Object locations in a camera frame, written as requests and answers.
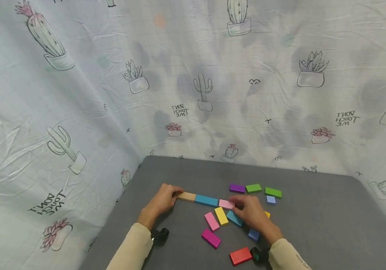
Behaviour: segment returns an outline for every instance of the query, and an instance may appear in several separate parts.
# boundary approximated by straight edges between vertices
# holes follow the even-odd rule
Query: sleeve
[[[273,270],[311,270],[293,245],[284,238],[271,246],[269,255]]]
[[[142,224],[133,224],[106,270],[141,270],[152,244],[151,232]]]

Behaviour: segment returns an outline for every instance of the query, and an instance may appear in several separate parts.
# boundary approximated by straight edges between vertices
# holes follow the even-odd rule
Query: white curtain
[[[0,0],[0,269],[76,269],[152,154],[353,176],[386,214],[386,1]]]

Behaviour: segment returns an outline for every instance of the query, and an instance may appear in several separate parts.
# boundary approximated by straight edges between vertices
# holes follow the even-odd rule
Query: colored block
[[[248,238],[252,239],[253,241],[257,242],[259,239],[259,232],[256,230],[253,230],[252,228],[248,232]]]
[[[217,249],[219,244],[221,243],[221,240],[208,228],[206,228],[202,233],[202,238],[205,239],[205,241],[207,241],[215,249]]]
[[[197,204],[203,204],[203,205],[217,207],[219,200],[197,194],[194,202],[196,202]]]
[[[270,195],[270,196],[274,196],[276,197],[277,199],[281,199],[282,198],[282,192],[277,190],[277,189],[274,189],[274,188],[265,188],[265,194],[266,195]]]
[[[230,210],[228,212],[228,214],[226,215],[226,217],[232,221],[235,225],[237,225],[238,227],[241,227],[244,223],[244,221],[242,219],[240,219],[237,215],[235,215],[234,212],[232,212],[232,210]]]
[[[267,195],[267,204],[276,205],[276,197]]]
[[[224,199],[220,199],[219,200],[219,207],[222,207],[222,208],[225,208],[227,210],[231,210],[232,208],[235,207],[235,203],[233,202],[230,202],[230,201],[226,201]]]
[[[189,201],[189,202],[194,202],[194,200],[196,199],[196,194],[183,192],[180,195],[178,195],[178,199],[181,199],[184,201]]]
[[[248,247],[242,248],[240,250],[234,251],[229,254],[232,260],[232,264],[238,265],[245,261],[248,261],[252,258],[252,255],[250,254],[250,250],[248,250]]]
[[[254,184],[246,186],[247,193],[255,193],[262,191],[261,185]]]
[[[229,223],[228,219],[226,218],[225,212],[223,211],[223,208],[215,208],[214,211],[216,213],[217,219],[220,222],[220,225],[223,226]]]
[[[220,227],[212,212],[205,214],[204,217],[212,231],[215,231]]]
[[[231,184],[231,185],[229,186],[229,191],[244,194],[245,191],[246,191],[246,187],[240,186],[240,185]]]

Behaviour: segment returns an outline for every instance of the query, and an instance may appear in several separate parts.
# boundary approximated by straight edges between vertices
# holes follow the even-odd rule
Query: pink block
[[[231,203],[230,201],[225,201],[224,199],[222,199],[219,200],[219,207],[231,210],[235,207],[235,204],[233,202]]]
[[[205,239],[210,245],[212,245],[215,249],[218,248],[219,244],[221,243],[221,240],[213,234],[208,228],[204,230],[202,233],[202,238]]]
[[[214,217],[212,212],[206,214],[204,217],[208,225],[210,225],[210,228],[212,231],[215,231],[220,227],[219,223],[216,221],[216,218]]]

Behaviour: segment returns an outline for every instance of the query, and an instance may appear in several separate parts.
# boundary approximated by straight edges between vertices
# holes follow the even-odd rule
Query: light blue block
[[[226,215],[226,217],[238,227],[241,227],[242,224],[244,223],[244,221],[240,219],[237,215],[235,215],[235,213],[232,212],[232,210],[228,211],[228,214]]]
[[[276,205],[276,197],[267,195],[267,204]]]
[[[257,242],[259,239],[259,232],[253,229],[250,229],[248,232],[248,238],[252,239],[253,241]]]
[[[210,198],[210,197],[202,196],[198,194],[196,194],[196,198],[194,202],[196,202],[197,204],[203,204],[203,205],[208,205],[212,207],[217,207],[217,205],[219,204],[218,199],[214,199],[214,198]]]

